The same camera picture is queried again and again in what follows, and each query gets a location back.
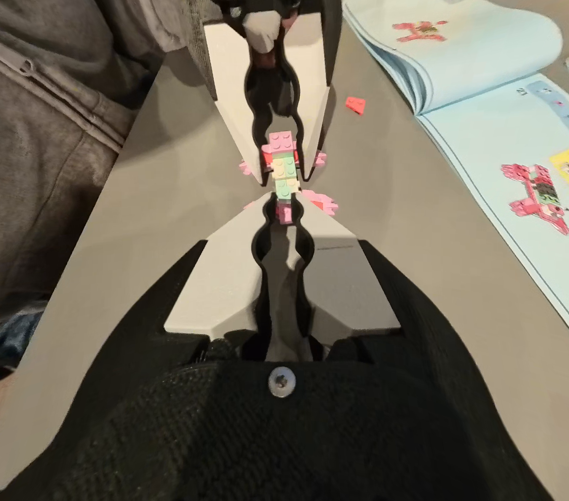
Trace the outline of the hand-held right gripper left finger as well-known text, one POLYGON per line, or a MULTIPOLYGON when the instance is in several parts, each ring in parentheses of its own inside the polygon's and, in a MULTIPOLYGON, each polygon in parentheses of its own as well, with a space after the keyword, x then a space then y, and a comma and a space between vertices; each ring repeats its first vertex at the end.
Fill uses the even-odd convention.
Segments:
POLYGON ((263 210, 270 198, 264 194, 208 236, 164 323, 167 333, 218 339, 233 331, 257 331, 254 308, 262 272, 252 245, 266 224, 263 210))

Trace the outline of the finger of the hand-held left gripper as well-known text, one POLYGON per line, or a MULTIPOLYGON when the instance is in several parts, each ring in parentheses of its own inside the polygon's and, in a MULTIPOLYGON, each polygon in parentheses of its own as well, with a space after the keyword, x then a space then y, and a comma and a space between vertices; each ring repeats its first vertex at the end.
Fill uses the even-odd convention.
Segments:
POLYGON ((253 130, 255 115, 246 95, 251 56, 246 38, 225 22, 204 26, 215 85, 215 104, 252 176, 263 185, 260 148, 253 130))
POLYGON ((281 65, 291 82, 291 115, 303 181, 309 181, 317 156, 330 85, 325 69, 320 13, 281 19, 281 65))

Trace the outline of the person's blue jeans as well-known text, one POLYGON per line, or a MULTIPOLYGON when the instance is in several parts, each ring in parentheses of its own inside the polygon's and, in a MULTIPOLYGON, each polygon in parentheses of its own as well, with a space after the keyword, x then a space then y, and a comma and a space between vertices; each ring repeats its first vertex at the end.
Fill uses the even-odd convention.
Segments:
POLYGON ((18 367, 43 313, 43 309, 19 312, 1 324, 2 372, 18 367))

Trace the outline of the open light blue instruction booklet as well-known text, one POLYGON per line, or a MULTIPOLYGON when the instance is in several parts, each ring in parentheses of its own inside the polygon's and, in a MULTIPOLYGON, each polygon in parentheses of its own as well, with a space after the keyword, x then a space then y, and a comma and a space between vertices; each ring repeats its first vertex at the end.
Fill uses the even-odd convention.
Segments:
POLYGON ((487 0, 342 0, 359 41, 568 324, 568 92, 548 17, 487 0))

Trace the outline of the pink toy brick model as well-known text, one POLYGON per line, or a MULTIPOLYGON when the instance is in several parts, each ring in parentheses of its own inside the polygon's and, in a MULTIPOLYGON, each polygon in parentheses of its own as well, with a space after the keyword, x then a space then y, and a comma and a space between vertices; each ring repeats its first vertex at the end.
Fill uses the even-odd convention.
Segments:
POLYGON ((290 131, 268 135, 268 144, 261 146, 261 169, 270 173, 276 192, 275 213, 282 225, 293 223, 292 198, 300 193, 323 212, 334 216, 338 205, 325 194, 301 188, 297 170, 300 167, 296 141, 290 131))

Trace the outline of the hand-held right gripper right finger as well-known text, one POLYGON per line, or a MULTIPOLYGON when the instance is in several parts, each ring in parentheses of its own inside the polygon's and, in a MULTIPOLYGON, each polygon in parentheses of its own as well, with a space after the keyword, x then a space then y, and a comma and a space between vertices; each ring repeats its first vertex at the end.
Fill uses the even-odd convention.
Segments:
POLYGON ((356 235, 302 194, 295 194, 292 206, 302 259, 296 289, 301 334, 344 339, 399 329, 356 235))

